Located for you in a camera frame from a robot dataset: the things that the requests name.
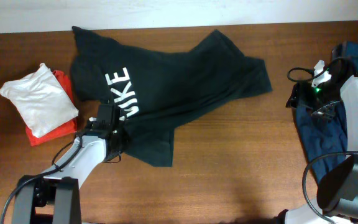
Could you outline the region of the white folded garment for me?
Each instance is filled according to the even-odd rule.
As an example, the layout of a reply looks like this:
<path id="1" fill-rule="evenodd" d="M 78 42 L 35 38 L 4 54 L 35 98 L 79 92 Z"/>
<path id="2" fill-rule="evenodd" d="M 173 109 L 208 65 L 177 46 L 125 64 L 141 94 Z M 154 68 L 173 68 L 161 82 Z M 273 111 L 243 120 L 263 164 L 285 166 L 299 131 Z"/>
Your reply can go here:
<path id="1" fill-rule="evenodd" d="M 0 95 L 12 102 L 37 138 L 79 114 L 51 69 L 44 63 L 34 73 L 4 83 Z"/>

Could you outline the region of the navy blue garment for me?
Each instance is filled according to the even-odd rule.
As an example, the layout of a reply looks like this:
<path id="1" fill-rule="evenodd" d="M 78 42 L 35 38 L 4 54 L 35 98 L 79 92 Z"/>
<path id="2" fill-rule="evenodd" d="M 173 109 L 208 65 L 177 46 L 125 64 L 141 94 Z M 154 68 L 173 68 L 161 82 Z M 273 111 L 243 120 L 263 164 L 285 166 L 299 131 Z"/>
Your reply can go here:
<path id="1" fill-rule="evenodd" d="M 334 107 L 333 119 L 311 115 L 304 99 L 310 89 L 297 83 L 293 86 L 286 107 L 292 110 L 293 120 L 308 162 L 324 154 L 347 151 L 347 124 L 343 103 Z"/>

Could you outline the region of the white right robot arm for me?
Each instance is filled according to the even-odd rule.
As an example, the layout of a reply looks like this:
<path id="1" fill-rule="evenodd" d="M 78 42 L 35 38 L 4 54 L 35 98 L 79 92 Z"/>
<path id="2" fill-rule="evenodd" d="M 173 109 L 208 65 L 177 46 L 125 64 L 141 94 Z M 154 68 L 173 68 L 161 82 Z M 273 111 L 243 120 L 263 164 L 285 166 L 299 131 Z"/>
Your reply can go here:
<path id="1" fill-rule="evenodd" d="M 315 198 L 284 210 L 274 223 L 358 223 L 358 43 L 333 48 L 310 77 L 294 80 L 286 103 L 292 109 Z"/>

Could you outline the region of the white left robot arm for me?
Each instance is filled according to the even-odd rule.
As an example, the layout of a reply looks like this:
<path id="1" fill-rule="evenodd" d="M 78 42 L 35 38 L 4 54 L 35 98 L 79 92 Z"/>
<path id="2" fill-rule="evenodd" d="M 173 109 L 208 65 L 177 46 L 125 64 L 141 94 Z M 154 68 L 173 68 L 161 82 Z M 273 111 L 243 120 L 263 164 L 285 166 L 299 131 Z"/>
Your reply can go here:
<path id="1" fill-rule="evenodd" d="M 79 189 L 100 163 L 123 153 L 123 109 L 101 104 L 96 118 L 77 131 L 52 165 L 37 175 L 23 175 L 8 197 L 13 223 L 82 223 Z"/>

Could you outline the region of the red folded garment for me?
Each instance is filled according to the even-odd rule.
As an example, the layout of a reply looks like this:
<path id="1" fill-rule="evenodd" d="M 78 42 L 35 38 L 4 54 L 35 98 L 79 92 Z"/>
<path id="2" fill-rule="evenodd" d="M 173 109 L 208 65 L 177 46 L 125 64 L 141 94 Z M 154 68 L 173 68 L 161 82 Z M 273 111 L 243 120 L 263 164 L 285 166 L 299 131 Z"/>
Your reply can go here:
<path id="1" fill-rule="evenodd" d="M 65 75 L 64 72 L 60 70 L 54 70 L 53 74 L 55 78 L 58 80 L 59 84 L 65 90 L 65 93 L 68 95 L 71 102 L 74 103 L 71 81 L 68 75 Z M 47 133 L 46 135 L 42 136 L 41 138 L 35 137 L 32 134 L 32 131 L 28 127 L 25 128 L 25 133 L 29 139 L 30 145 L 37 146 L 47 141 L 66 136 L 68 134 L 72 134 L 76 131 L 76 128 L 77 128 L 77 120 L 76 118 L 73 118 L 68 122 L 62 124 L 61 126 L 57 127 L 56 129 L 52 130 L 51 132 Z"/>

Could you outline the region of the dark green t-shirt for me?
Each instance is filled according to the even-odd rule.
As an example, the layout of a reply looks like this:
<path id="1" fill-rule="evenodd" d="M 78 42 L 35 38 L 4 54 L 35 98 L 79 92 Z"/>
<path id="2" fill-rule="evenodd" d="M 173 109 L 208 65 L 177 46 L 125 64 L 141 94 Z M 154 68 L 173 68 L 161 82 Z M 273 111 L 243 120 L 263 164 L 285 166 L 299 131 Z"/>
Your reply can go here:
<path id="1" fill-rule="evenodd" d="M 155 167 L 173 163 L 177 127 L 236 99 L 272 91 L 265 62 L 212 31 L 188 52 L 120 44 L 73 27 L 70 76 L 77 97 L 114 107 L 108 159 L 124 152 Z"/>

